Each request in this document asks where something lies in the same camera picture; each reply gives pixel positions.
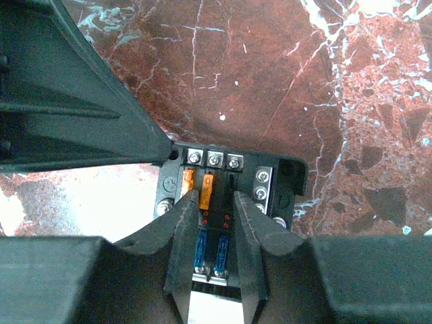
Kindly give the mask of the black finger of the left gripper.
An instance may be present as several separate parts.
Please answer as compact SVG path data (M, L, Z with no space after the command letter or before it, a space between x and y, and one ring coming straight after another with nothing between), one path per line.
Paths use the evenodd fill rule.
M60 1L1 2L1 171L163 163L171 140Z

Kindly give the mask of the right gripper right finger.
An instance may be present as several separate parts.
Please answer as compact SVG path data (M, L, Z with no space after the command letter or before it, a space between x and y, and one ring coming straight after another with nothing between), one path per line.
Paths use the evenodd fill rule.
M430 323L431 238L308 239L234 193L246 323Z

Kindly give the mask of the orange blade fuse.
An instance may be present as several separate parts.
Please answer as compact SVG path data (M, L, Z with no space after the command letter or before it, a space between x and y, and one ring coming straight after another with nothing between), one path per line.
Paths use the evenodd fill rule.
M213 180L214 175L211 173L206 173L204 175L203 181L202 181L202 188L200 191L200 201L199 201L199 209L201 210L208 210L210 201L211 201L211 195L213 191Z
M195 170L185 169L182 175L182 184L180 191L180 198L186 195L194 187Z

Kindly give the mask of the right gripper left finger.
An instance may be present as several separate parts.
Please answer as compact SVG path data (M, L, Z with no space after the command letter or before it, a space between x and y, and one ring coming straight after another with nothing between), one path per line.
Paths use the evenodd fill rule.
M198 192L116 243L99 236L1 239L2 323L186 323Z

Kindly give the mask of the black fuse box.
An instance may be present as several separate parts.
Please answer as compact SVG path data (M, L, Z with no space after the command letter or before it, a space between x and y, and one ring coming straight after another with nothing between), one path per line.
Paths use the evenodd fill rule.
M198 191L198 239L192 262L195 291L240 299L240 276L234 238L234 193L246 194L266 217L291 228L296 196L304 195L308 166L299 158L254 153L214 145L172 142L159 177L154 217L181 199L182 175L194 169ZM199 209L206 173L214 175L208 210Z

